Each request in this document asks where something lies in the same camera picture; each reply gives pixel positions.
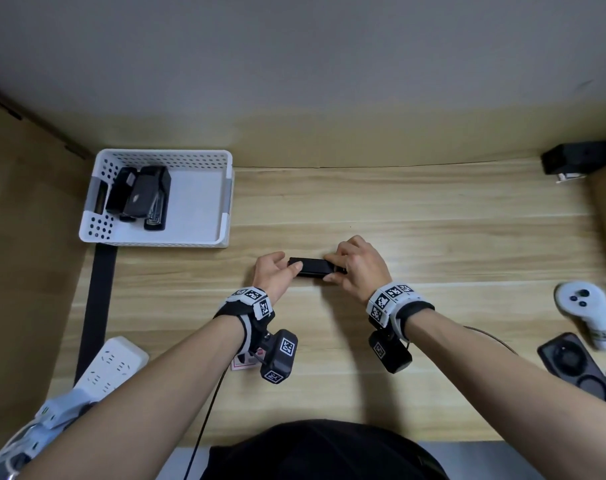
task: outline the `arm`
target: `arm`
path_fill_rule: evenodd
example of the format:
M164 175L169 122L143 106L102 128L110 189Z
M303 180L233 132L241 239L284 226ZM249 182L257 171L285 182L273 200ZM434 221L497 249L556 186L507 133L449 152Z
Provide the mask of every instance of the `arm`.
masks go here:
M325 258L347 269L325 279L362 303L392 281L360 236ZM606 479L604 401L433 310L411 316L404 333L547 479Z
M253 286L272 303L302 267L287 267L284 257L273 253L256 262ZM208 322L76 421L26 466L21 480L156 478L244 338L237 317Z

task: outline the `wrist strap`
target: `wrist strap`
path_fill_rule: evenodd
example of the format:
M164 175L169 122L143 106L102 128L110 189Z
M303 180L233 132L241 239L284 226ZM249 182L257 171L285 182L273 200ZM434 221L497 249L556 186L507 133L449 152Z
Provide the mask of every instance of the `wrist strap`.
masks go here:
M403 333L405 322L411 315L425 308L435 310L431 303L407 284L400 282L381 286L367 302L370 322L380 330L391 328L399 339L406 342L409 340Z
M241 288L226 298L214 318L219 315L235 316L243 324L245 338L243 345L236 353L238 355L249 351L256 352L258 343L267 333L267 325L276 314L267 293L252 286Z

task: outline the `white controller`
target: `white controller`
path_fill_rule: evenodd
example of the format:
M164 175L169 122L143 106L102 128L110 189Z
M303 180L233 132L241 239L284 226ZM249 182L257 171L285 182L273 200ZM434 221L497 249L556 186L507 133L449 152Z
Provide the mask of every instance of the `white controller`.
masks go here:
M572 281L558 286L554 299L560 309L582 318L589 327L595 347L606 350L606 295L603 290L594 283Z

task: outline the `perforated basket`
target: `perforated basket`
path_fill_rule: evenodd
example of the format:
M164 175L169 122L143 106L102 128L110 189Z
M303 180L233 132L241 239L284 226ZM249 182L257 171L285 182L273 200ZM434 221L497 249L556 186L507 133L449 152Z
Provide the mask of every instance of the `perforated basket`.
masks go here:
M172 183L165 230L143 219L120 222L105 211L119 169L163 165ZM78 235L115 246L227 248L234 191L232 155L225 150L102 150L96 156Z

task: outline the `white power strip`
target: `white power strip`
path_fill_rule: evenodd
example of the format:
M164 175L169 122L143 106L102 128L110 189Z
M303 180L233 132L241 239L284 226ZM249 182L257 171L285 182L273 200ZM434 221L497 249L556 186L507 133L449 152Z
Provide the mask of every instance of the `white power strip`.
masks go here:
M74 389L83 389L93 401L100 401L142 369L148 360L149 355L131 341L114 337L105 342Z

